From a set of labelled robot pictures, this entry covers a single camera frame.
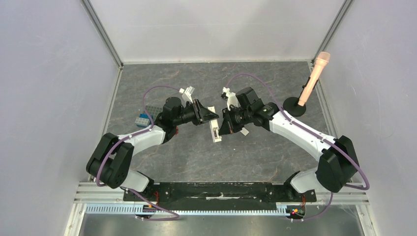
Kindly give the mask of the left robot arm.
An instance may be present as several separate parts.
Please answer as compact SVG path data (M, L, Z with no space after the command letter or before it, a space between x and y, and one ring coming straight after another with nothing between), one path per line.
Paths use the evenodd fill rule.
M170 141L182 124L191 122L201 125L218 117L197 99L183 105L180 98L169 97L153 125L125 135L104 134L87 162L86 171L96 178L100 186L133 189L141 200L148 201L154 196L153 181L130 168L132 157Z

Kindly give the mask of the white remote control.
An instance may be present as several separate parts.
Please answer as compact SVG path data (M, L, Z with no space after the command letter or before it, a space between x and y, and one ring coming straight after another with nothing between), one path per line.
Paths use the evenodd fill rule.
M221 138L221 136L218 133L218 131L219 131L219 125L218 125L217 119L211 120L209 122L209 125L210 125L210 134L212 136L213 142L214 143L221 142L222 141L222 138ZM217 136L218 136L217 139L215 139L215 137L214 137L213 128L216 128L217 129Z

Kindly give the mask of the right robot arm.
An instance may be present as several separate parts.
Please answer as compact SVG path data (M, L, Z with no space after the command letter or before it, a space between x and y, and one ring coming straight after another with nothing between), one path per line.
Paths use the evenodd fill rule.
M241 132L245 125L252 123L285 137L318 162L317 167L296 172L286 180L284 195L287 199L296 201L308 190L318 188L337 193L357 172L358 159L348 137L335 138L311 128L280 110L277 104L263 103L251 87L238 93L224 87L221 96L227 100L227 107L222 110L220 136Z

